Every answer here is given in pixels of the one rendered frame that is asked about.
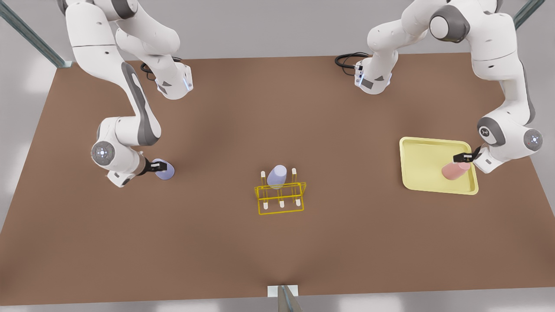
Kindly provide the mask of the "lavender cup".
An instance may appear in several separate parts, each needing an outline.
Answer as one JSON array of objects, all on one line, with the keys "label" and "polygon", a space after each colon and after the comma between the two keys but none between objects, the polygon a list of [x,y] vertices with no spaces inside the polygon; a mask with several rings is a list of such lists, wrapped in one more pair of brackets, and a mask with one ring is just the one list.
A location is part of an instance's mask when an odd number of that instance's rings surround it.
[{"label": "lavender cup", "polygon": [[159,179],[169,180],[170,178],[172,178],[174,176],[175,169],[167,161],[165,161],[163,159],[155,159],[155,160],[153,160],[152,164],[154,164],[154,163],[160,163],[159,164],[159,169],[155,172],[156,176],[158,176]]},{"label": "lavender cup", "polygon": [[272,169],[266,178],[267,185],[272,189],[280,189],[286,183],[287,168],[283,165],[277,165]]}]

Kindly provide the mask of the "pink cup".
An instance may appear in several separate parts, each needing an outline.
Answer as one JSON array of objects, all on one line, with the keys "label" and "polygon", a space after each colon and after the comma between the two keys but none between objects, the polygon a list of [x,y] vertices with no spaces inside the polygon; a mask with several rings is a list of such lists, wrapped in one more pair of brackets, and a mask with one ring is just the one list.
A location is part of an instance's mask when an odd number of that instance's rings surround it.
[{"label": "pink cup", "polygon": [[442,167],[442,175],[448,180],[462,177],[471,168],[470,162],[450,162]]}]

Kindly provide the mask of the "yellow tray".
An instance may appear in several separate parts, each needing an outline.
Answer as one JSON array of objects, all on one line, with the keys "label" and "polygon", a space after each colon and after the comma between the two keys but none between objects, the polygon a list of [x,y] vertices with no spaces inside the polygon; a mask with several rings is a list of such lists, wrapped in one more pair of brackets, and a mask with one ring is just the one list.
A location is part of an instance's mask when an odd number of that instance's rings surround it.
[{"label": "yellow tray", "polygon": [[400,161],[404,186],[425,192],[477,194],[479,186],[472,163],[471,168],[456,180],[448,180],[442,175],[442,167],[453,162],[453,156],[460,153],[471,153],[470,145],[455,140],[402,137]]}]

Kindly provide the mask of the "silver frame post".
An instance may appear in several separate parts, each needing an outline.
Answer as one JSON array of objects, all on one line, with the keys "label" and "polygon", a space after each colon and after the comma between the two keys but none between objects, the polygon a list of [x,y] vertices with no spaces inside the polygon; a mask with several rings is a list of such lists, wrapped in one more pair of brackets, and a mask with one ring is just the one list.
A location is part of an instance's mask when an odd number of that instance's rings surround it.
[{"label": "silver frame post", "polygon": [[297,297],[299,287],[292,286],[267,286],[267,297],[277,298],[277,312],[303,312]]},{"label": "silver frame post", "polygon": [[70,68],[72,61],[64,60],[4,0],[0,0],[0,17],[12,26],[27,42],[39,51],[50,63],[57,68]]},{"label": "silver frame post", "polygon": [[525,23],[527,19],[541,6],[545,0],[527,0],[527,2],[520,8],[513,17],[515,29]]}]

